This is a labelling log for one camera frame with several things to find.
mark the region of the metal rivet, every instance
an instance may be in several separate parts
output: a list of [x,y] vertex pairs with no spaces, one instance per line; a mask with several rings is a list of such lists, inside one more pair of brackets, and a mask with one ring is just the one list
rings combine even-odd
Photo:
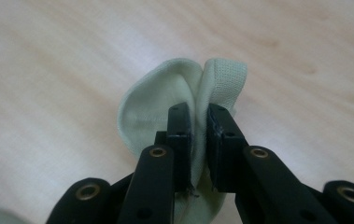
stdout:
[[258,157],[258,158],[261,158],[261,159],[265,159],[269,156],[269,153],[266,152],[265,150],[261,149],[261,148],[253,148],[251,151],[250,151],[251,155],[254,156],[254,157]]
[[354,203],[354,189],[346,186],[340,186],[337,188],[337,192],[346,200]]
[[88,183],[83,185],[77,190],[76,197],[81,201],[87,201],[95,196],[100,192],[100,187],[95,183]]
[[164,148],[161,147],[155,147],[150,150],[149,154],[152,157],[162,157],[167,153],[167,151]]

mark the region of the table surface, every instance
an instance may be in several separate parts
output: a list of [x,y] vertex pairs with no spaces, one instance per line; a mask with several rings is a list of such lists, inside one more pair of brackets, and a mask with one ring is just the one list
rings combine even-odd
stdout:
[[[354,1],[0,1],[0,209],[46,222],[136,160],[122,95],[165,60],[248,65],[235,120],[306,185],[354,182]],[[213,223],[241,223],[233,195]]]

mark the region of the light green sock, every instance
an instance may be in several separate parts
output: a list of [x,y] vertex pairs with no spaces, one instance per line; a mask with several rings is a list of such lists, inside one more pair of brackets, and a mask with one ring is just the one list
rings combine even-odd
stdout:
[[193,137],[189,193],[176,194],[176,223],[209,223],[220,210],[224,194],[211,191],[205,165],[205,130],[208,104],[233,109],[247,77],[247,67],[225,59],[200,64],[188,59],[162,63],[140,79],[120,103],[118,129],[121,139],[139,158],[153,145],[156,132],[167,130],[168,108],[186,102],[190,109]]

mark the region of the black plastic part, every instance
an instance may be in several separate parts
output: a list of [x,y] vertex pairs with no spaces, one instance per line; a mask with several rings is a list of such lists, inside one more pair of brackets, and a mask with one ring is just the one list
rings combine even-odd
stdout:
[[206,121],[206,156],[213,188],[218,192],[235,192],[240,170],[238,158],[248,146],[229,111],[210,104]]
[[[336,223],[273,151],[265,147],[246,147],[242,158],[236,205],[244,223]],[[247,189],[250,189],[248,194],[244,192]],[[244,219],[258,215],[258,212],[250,213],[252,208],[245,199],[262,210],[262,219]]]
[[97,178],[78,181],[57,202],[47,223],[116,223],[131,177],[112,186]]
[[328,182],[322,203],[339,223],[354,223],[354,184],[347,181]]
[[173,223],[173,170],[174,152],[170,147],[155,145],[145,148],[117,223]]
[[167,132],[156,132],[154,145],[167,145]]
[[[162,133],[157,132],[157,136],[162,136]],[[191,117],[188,104],[169,108],[165,142],[174,150],[175,191],[191,189]]]

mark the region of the wooden table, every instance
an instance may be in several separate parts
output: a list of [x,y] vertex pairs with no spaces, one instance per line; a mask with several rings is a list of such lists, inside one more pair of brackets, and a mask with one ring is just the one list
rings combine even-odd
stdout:
[[[135,158],[122,95],[161,62],[248,64],[235,119],[307,185],[354,182],[354,1],[0,1],[0,209],[44,223]],[[240,223],[233,195],[213,223]]]

